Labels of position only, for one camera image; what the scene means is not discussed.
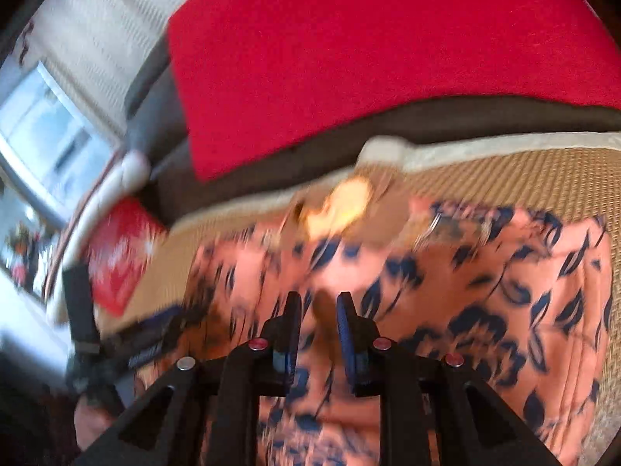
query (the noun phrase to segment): folded floral cloth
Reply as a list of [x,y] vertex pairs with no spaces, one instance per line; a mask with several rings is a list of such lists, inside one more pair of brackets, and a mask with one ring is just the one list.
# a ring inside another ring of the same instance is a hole
[[382,335],[423,356],[462,354],[564,465],[575,464],[608,343],[611,244],[603,220],[563,224],[549,212],[408,196],[406,219],[388,215],[385,223],[401,225],[379,240],[365,237],[364,226],[377,233],[379,213],[398,209],[381,205],[392,201],[390,186],[378,195],[373,185],[364,218],[339,235],[299,240],[285,236],[287,219],[276,219],[201,247],[186,300],[203,300],[212,288],[209,316],[142,379],[152,383],[182,355],[228,354],[298,291],[295,382],[286,398],[262,399],[260,460],[377,464],[380,401],[350,395],[338,344],[335,298],[350,291]]

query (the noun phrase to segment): red blanket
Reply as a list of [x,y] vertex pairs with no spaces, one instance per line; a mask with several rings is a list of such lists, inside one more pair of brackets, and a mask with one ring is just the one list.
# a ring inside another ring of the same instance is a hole
[[202,179],[430,97],[621,108],[621,55],[584,0],[189,0],[170,51]]

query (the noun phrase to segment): textured wall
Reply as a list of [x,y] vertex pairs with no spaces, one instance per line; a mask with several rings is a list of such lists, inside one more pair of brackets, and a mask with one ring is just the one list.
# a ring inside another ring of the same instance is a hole
[[95,127],[119,141],[129,85],[184,1],[46,0],[33,17],[24,69],[43,60]]

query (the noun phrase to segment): orange floral fabric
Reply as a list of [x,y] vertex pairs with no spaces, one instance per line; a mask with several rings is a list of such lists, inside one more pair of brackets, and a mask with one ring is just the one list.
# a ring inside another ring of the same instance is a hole
[[145,381],[181,355],[228,354],[298,291],[295,382],[286,398],[262,399],[260,460],[377,464],[379,399],[350,395],[340,357],[335,300],[350,291],[383,336],[432,358],[461,353],[561,463],[575,464],[608,344],[611,246],[602,219],[563,224],[549,212],[420,198],[409,212],[433,220],[414,250],[340,237],[278,249],[278,223],[201,247],[186,298],[213,290],[209,315],[173,356],[143,371]]

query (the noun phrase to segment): human hand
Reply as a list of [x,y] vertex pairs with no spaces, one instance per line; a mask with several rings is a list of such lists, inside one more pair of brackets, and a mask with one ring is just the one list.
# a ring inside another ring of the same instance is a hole
[[80,450],[86,450],[114,422],[114,418],[102,408],[89,406],[82,396],[73,415],[76,441]]

